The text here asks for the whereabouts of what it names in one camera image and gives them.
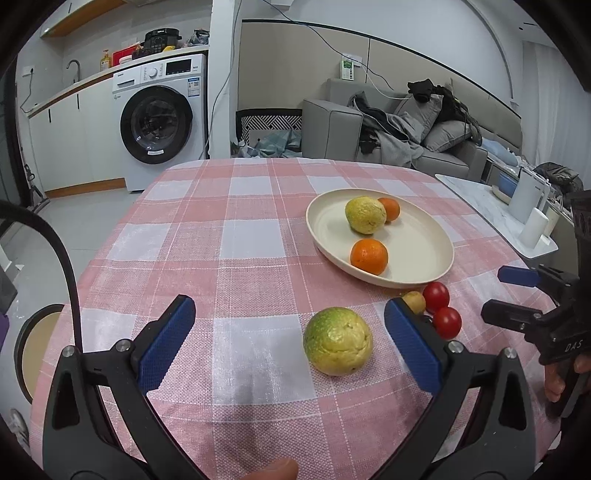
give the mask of lemon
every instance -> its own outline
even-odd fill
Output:
[[[316,369],[326,375],[349,375],[367,362],[374,338],[353,310],[331,307],[310,319],[304,331],[304,351]]]
[[[386,223],[386,208],[370,197],[357,197],[345,206],[345,216],[353,230],[372,235]]]

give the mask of red cherry tomato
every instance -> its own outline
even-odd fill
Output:
[[[462,317],[456,309],[443,307],[433,316],[433,326],[441,338],[451,340],[462,329]]]
[[[435,313],[440,308],[449,305],[449,291],[443,283],[438,281],[431,282],[425,287],[423,297],[425,297],[429,313]]]

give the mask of curtain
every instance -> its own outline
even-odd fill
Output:
[[[591,93],[558,50],[524,42],[523,153],[579,173],[591,188]]]

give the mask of human hand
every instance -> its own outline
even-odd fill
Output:
[[[578,374],[584,374],[591,372],[591,354],[582,353],[574,361],[574,371]],[[560,378],[558,374],[558,364],[546,365],[544,367],[545,380],[544,380],[544,391],[546,397],[551,402],[558,402],[560,395],[564,391],[564,380]]]
[[[297,462],[292,458],[280,458],[264,470],[250,473],[242,480],[297,480],[299,470]]]

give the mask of tile floor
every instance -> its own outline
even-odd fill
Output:
[[[76,278],[138,196],[125,189],[86,193],[52,200],[40,212],[64,242]],[[13,225],[0,243],[8,258],[24,265],[15,280],[19,293],[8,311],[10,328],[0,352],[0,414],[8,420],[10,408],[16,408],[28,422],[31,406],[14,373],[14,344],[33,313],[52,303],[68,302],[66,281],[49,244],[28,227]]]

